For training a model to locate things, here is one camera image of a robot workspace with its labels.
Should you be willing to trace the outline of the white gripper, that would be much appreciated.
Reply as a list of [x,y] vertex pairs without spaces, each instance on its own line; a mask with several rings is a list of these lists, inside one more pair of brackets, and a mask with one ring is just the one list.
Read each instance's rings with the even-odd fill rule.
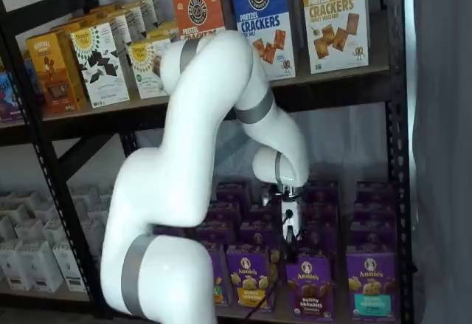
[[306,230],[302,230],[302,199],[300,195],[285,193],[282,196],[282,234],[285,261],[296,261],[296,247],[305,244]]

